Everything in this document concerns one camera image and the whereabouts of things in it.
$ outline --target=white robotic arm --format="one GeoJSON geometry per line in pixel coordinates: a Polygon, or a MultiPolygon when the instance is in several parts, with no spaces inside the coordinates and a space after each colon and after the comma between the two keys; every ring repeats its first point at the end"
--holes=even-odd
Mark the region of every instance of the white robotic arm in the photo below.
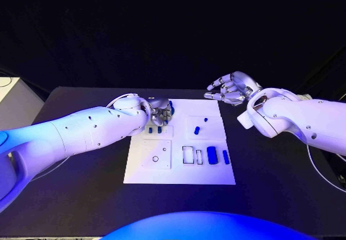
{"type": "MultiPolygon", "coordinates": [[[[303,100],[284,89],[263,89],[253,78],[240,73],[227,75],[233,77],[227,78],[221,93],[208,92],[205,97],[234,106],[248,100],[247,111],[238,116],[243,126],[247,129],[256,126],[270,138],[290,132],[310,146],[346,155],[346,104],[321,99],[303,100]],[[238,101],[231,94],[241,97],[238,101]]],[[[208,90],[220,85],[218,81],[208,90]]]]}
{"type": "Polygon", "coordinates": [[[37,174],[54,163],[139,134],[149,120],[158,126],[166,125],[173,111],[168,99],[146,100],[130,93],[116,98],[107,107],[0,131],[0,212],[37,174]]]}

